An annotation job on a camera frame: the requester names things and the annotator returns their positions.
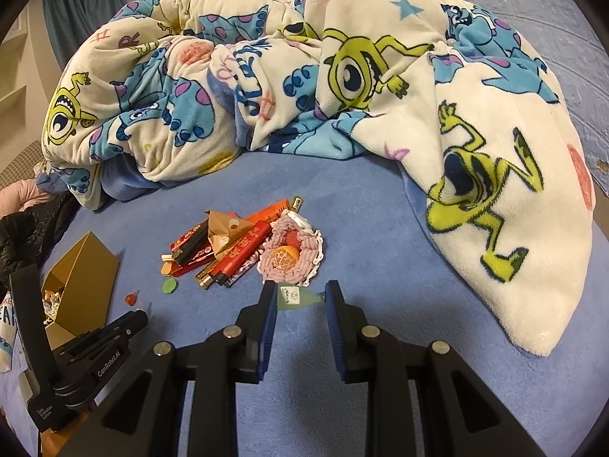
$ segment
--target blanket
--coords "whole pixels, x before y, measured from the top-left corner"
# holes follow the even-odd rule
[[[123,153],[175,181],[242,149],[370,151],[424,191],[422,226],[515,344],[549,355],[582,294],[595,197],[564,96],[463,0],[129,3],[72,57],[43,146],[92,209]]]

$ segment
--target orange bead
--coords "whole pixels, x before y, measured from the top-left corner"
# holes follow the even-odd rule
[[[296,266],[300,252],[291,245],[282,245],[273,251],[273,266],[278,270],[291,270]]]

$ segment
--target cardboard box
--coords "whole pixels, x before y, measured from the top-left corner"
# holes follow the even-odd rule
[[[106,324],[118,265],[118,257],[89,232],[51,268],[42,296],[64,287],[55,321],[46,327],[51,349]]]

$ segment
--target bed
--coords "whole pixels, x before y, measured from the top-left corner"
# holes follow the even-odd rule
[[[607,55],[572,0],[472,1],[508,15],[552,63],[584,144],[586,131],[602,131],[607,102],[604,94],[588,91],[607,90],[609,81],[588,72],[590,63],[600,64],[598,70],[606,67]],[[586,60],[578,60],[584,55]],[[596,166],[592,161],[591,170]],[[287,186],[280,173],[289,180]],[[97,213],[79,211],[46,269],[89,230],[121,257],[108,321],[127,311],[124,297],[134,290],[151,303],[150,322],[133,343],[131,363],[162,339],[176,346],[202,341],[232,322],[260,292],[260,276],[250,271],[231,289],[206,292],[185,275],[173,295],[160,293],[159,255],[167,244],[208,208],[246,215],[298,194],[304,198],[302,214],[322,230],[326,242],[313,289],[320,291],[327,280],[337,279],[350,303],[400,339],[422,345],[447,340],[549,457],[570,457],[609,398],[604,340],[609,333],[609,242],[595,224],[581,302],[558,346],[540,358],[509,342],[494,316],[435,251],[405,189],[416,201],[416,191],[412,184],[404,187],[397,164],[374,155],[333,161],[246,153],[227,168],[180,186],[114,202]],[[16,376],[24,367],[17,344],[13,370],[0,375],[0,401],[35,455],[35,428],[16,390]],[[238,387],[241,453],[360,455],[365,397],[363,387],[344,386],[334,371],[323,308],[280,313],[264,383]],[[183,446],[180,454],[185,455]]]

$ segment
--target orange ball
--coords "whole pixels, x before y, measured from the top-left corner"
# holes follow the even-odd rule
[[[300,252],[291,245],[282,245],[273,251],[273,267],[278,270],[291,270],[296,266]]]
[[[301,242],[298,240],[298,230],[290,230],[285,234],[285,245],[289,245],[293,248],[300,250]]]

